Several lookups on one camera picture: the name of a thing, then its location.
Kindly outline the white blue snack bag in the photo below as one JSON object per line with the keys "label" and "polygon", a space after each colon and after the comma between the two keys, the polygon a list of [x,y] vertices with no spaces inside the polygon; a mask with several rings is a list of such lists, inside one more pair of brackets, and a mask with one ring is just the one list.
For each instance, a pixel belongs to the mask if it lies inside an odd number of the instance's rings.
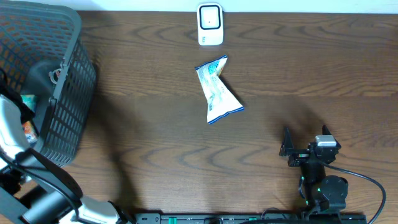
{"label": "white blue snack bag", "polygon": [[227,55],[195,67],[207,102],[207,123],[213,124],[219,119],[238,111],[244,106],[231,93],[220,78],[228,60]]}

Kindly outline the orange white tissue pack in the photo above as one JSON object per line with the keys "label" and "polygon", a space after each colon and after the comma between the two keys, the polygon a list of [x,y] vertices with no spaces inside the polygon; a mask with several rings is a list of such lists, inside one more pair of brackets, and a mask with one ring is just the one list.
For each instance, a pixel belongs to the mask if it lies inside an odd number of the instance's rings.
{"label": "orange white tissue pack", "polygon": [[23,125],[24,134],[29,144],[35,144],[38,141],[38,135],[31,121],[25,122]]}

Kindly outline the green white tissue pack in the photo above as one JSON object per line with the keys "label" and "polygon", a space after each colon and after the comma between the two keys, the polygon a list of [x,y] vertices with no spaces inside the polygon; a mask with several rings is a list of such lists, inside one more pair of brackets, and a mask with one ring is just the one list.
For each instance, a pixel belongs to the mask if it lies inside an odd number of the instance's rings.
{"label": "green white tissue pack", "polygon": [[35,113],[36,107],[37,107],[37,102],[38,102],[38,96],[35,95],[21,95],[22,97],[22,102],[31,110]]}

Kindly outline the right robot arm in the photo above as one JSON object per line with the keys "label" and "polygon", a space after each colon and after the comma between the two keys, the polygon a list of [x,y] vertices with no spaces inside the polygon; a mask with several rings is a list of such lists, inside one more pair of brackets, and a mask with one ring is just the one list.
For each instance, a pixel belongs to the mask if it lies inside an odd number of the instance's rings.
{"label": "right robot arm", "polygon": [[348,181],[325,172],[340,149],[341,145],[326,126],[322,126],[322,134],[315,136],[305,149],[294,148],[289,129],[284,128],[279,156],[288,158],[288,166],[301,170],[298,189],[306,201],[306,207],[300,212],[303,220],[319,220],[327,215],[340,219],[340,211],[346,208]]}

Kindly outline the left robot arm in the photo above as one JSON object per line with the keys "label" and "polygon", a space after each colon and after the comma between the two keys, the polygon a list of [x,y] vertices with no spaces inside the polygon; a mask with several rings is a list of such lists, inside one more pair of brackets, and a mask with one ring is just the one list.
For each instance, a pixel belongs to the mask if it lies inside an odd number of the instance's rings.
{"label": "left robot arm", "polygon": [[83,195],[64,171],[33,150],[22,124],[34,113],[1,72],[1,215],[13,223],[134,223],[113,202]]}

